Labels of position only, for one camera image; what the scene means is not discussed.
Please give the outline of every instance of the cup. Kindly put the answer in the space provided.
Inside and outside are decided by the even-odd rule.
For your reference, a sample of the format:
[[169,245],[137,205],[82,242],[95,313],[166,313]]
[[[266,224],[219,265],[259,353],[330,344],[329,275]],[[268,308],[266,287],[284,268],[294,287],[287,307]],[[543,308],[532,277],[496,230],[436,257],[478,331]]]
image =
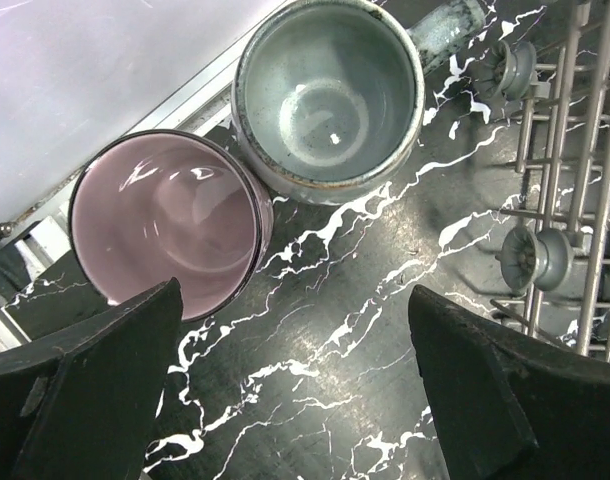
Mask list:
[[251,168],[283,195],[337,205],[390,179],[409,157],[424,75],[484,25],[478,0],[452,0],[406,31],[367,0],[298,0],[246,46],[232,86]]
[[69,213],[72,249],[110,303],[176,277],[183,320],[211,315],[242,291],[273,219],[271,198],[247,169],[174,130],[127,135],[102,150],[78,179]]

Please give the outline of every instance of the dishwasher rack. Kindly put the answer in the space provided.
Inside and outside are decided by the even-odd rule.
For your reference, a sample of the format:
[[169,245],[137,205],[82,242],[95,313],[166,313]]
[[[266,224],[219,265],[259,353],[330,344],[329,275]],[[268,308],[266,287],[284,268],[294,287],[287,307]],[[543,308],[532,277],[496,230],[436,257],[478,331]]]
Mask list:
[[[507,164],[516,173],[541,173],[538,207],[535,209],[502,209],[501,213],[518,217],[534,226],[519,226],[505,238],[503,251],[497,257],[503,277],[522,297],[492,300],[492,305],[505,318],[522,325],[532,337],[561,342],[539,328],[544,305],[554,305],[545,294],[556,290],[567,278],[574,264],[587,265],[582,299],[557,304],[561,308],[579,310],[578,333],[575,346],[581,355],[593,355],[610,362],[610,299],[599,298],[605,268],[610,268],[606,245],[610,232],[610,0],[571,0],[567,38],[552,43],[539,51],[528,42],[513,47],[498,45],[489,56],[486,66],[492,78],[490,91],[485,95],[503,95],[507,100],[522,100],[521,111],[513,118],[521,122],[516,161]],[[592,8],[604,8],[600,21],[590,22]],[[589,32],[599,30],[600,43],[593,65],[578,63],[579,42]],[[556,63],[538,63],[543,57],[558,54]],[[581,76],[591,76],[587,88],[574,88]],[[576,103],[585,99],[583,115],[571,115]],[[530,144],[535,126],[545,122],[547,140],[542,158],[533,158]],[[564,154],[567,133],[571,127],[582,127],[581,147],[570,155]],[[609,126],[604,148],[597,143],[601,126]],[[571,205],[566,213],[558,212],[561,173],[574,175]],[[592,174],[599,178],[591,179]],[[587,208],[589,183],[598,189],[595,211]],[[582,246],[591,233],[589,254],[583,256]],[[522,304],[522,314],[515,308]],[[608,322],[607,341],[603,345],[592,342],[594,319],[600,312]]]

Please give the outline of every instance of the dark cup rim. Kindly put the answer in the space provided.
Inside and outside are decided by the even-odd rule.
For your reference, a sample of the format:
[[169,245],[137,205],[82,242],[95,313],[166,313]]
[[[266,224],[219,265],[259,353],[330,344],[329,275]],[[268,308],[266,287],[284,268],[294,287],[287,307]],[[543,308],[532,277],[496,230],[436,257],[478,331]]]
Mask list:
[[220,311],[221,309],[223,309],[224,307],[229,305],[236,297],[238,297],[238,295],[240,295],[240,293],[245,289],[245,287],[249,283],[252,275],[254,274],[254,271],[256,269],[256,264],[258,263],[258,259],[260,257],[261,251],[262,251],[262,244],[263,244],[261,209],[260,209],[258,199],[256,198],[256,195],[254,194],[254,188],[252,186],[252,183],[247,178],[248,170],[246,170],[242,165],[239,164],[240,163],[239,160],[237,160],[233,155],[231,155],[227,150],[225,150],[223,147],[221,147],[217,143],[212,142],[211,140],[208,140],[206,138],[199,137],[198,135],[195,135],[193,133],[183,132],[180,130],[148,129],[148,130],[142,130],[139,132],[128,133],[127,135],[119,137],[119,138],[115,139],[114,141],[112,141],[111,143],[109,143],[108,145],[106,145],[103,149],[101,149],[98,153],[96,153],[90,161],[88,161],[83,166],[82,171],[81,171],[80,175],[78,176],[76,183],[74,184],[74,189],[72,190],[72,194],[70,196],[70,202],[69,202],[69,207],[68,207],[68,212],[67,212],[67,227],[69,229],[70,248],[71,248],[72,252],[74,253],[74,258],[76,259],[76,262],[81,267],[81,271],[83,272],[83,275],[85,276],[85,278],[87,279],[89,284],[94,288],[94,290],[97,293],[99,293],[100,295],[102,295],[104,298],[107,299],[107,296],[99,290],[99,288],[94,284],[94,282],[91,280],[91,278],[85,271],[85,267],[83,266],[83,263],[81,262],[81,259],[78,256],[78,251],[76,248],[76,244],[74,242],[74,215],[73,215],[73,213],[74,213],[74,205],[76,204],[77,193],[78,193],[80,186],[85,181],[87,173],[89,171],[91,171],[90,167],[94,164],[94,162],[96,162],[101,157],[103,157],[105,154],[110,152],[114,147],[116,147],[128,140],[132,140],[134,138],[143,137],[143,136],[151,136],[151,135],[156,135],[156,134],[167,134],[167,135],[176,135],[179,137],[185,137],[187,139],[196,141],[198,143],[201,143],[201,144],[207,146],[208,148],[214,150],[218,155],[220,155],[226,161],[227,165],[233,169],[234,173],[236,173],[236,175],[241,180],[241,183],[243,184],[243,187],[245,188],[245,192],[250,200],[250,204],[252,206],[252,213],[255,218],[254,251],[252,252],[252,256],[251,256],[250,262],[249,262],[249,267],[247,268],[247,271],[245,272],[245,276],[240,281],[240,283],[238,284],[236,289],[234,289],[234,291],[225,300],[223,300],[217,306],[212,308],[210,311],[208,311],[202,315],[196,316],[196,317],[183,318],[183,320],[182,320],[183,323],[197,322],[197,321],[209,318],[211,315],[214,315],[216,312]]
[[[381,163],[363,174],[348,178],[346,180],[326,182],[312,180],[311,178],[307,178],[287,170],[275,162],[262,147],[254,135],[252,125],[247,114],[245,83],[249,72],[249,65],[259,49],[259,45],[261,45],[262,42],[275,31],[276,27],[300,11],[315,7],[329,7],[335,5],[350,7],[356,9],[357,11],[364,12],[374,19],[382,22],[390,29],[390,31],[399,40],[401,46],[407,54],[408,60],[412,67],[412,73],[414,74],[416,95],[414,99],[414,110],[407,125],[405,136],[401,139],[397,147],[392,153],[389,154],[389,156],[385,157]],[[368,0],[296,0],[295,2],[281,8],[269,19],[264,21],[260,28],[252,35],[252,38],[245,46],[243,54],[241,55],[232,85],[232,118],[237,126],[239,140],[244,141],[247,146],[255,152],[255,155],[260,158],[263,164],[277,175],[288,179],[290,182],[315,189],[351,189],[356,187],[356,185],[365,184],[374,180],[375,178],[380,177],[386,172],[396,169],[401,162],[407,160],[414,142],[416,142],[418,135],[420,134],[425,109],[425,78],[423,75],[421,58],[416,46],[412,42],[409,34],[390,13],[385,11],[382,7],[369,2]]]

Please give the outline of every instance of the pink cup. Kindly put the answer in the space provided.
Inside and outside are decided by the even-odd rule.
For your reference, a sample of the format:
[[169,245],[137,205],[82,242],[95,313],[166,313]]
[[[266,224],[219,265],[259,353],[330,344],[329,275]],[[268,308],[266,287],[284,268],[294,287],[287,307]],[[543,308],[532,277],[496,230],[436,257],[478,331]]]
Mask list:
[[72,248],[110,303],[181,284],[183,320],[216,312],[247,285],[274,221],[260,182],[218,145],[175,130],[122,137],[78,179]]

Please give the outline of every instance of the countertop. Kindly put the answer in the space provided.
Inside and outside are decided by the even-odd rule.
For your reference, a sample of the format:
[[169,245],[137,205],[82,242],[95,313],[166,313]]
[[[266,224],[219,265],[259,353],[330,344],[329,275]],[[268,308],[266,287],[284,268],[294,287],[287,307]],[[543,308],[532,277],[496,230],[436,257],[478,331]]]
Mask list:
[[[405,26],[438,3],[383,2]],[[274,196],[259,272],[180,334],[145,461],[154,480],[448,478],[409,295],[422,283],[489,317],[489,299],[507,294],[494,254],[514,225],[498,210],[534,194],[502,167],[519,125],[476,100],[468,67],[500,38],[543,46],[567,21],[564,1],[486,3],[483,33],[427,78],[423,130],[394,181],[339,208]],[[207,137],[241,156],[229,120]],[[12,288],[7,312],[36,338],[106,308],[69,252]],[[568,325],[548,328],[563,335]]]

